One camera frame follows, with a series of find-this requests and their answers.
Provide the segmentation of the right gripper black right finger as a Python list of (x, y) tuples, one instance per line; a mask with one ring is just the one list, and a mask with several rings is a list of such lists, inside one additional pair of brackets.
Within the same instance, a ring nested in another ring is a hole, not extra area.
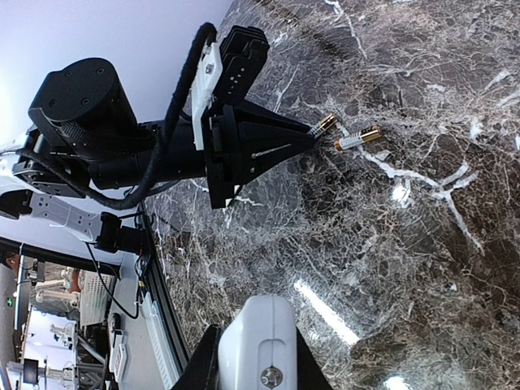
[(332, 390), (299, 329), (297, 329), (297, 389)]

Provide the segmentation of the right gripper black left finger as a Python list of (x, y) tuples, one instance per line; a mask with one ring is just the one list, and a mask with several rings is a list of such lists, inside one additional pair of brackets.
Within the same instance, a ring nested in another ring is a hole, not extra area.
[(199, 341), (188, 365), (172, 390), (215, 390), (219, 388), (218, 348), (223, 330), (210, 325)]

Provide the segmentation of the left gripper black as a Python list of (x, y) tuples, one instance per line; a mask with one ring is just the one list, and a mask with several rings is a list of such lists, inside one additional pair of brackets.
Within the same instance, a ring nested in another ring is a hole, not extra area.
[[(248, 184), (279, 163), (314, 147), (310, 127), (244, 100), (202, 115), (206, 181), (212, 209), (222, 209)], [(258, 134), (268, 139), (259, 140)], [(273, 139), (288, 136), (289, 140)]]

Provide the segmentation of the white remote control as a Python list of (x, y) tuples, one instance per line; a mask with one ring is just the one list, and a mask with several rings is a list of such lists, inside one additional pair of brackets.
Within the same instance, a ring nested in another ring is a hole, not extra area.
[(221, 389), (296, 389), (297, 328), (283, 297), (250, 297), (218, 347)]

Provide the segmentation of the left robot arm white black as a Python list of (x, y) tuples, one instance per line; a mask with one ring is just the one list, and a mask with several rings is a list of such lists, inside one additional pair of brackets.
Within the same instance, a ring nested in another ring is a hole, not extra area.
[(159, 184), (205, 178), (227, 207), (249, 182), (311, 149), (318, 132), (245, 99), (257, 67), (196, 61), (162, 120), (138, 123), (112, 64), (87, 58), (51, 72), (29, 109), (25, 142), (1, 183), (1, 215), (43, 219), (108, 253), (138, 254), (131, 210)]

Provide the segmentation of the black front rail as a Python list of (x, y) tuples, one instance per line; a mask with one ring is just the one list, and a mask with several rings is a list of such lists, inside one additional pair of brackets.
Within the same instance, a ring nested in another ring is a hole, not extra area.
[(180, 321), (171, 301), (163, 265), (154, 243), (150, 217), (146, 214), (143, 205), (138, 206), (137, 212), (136, 221), (142, 226), (145, 237), (143, 249), (143, 254), (147, 257), (147, 265), (143, 274), (145, 286), (150, 292), (152, 300), (158, 306), (160, 327), (165, 334), (167, 347), (171, 352), (174, 366), (178, 371), (182, 372), (189, 362), (190, 352), (185, 343)]

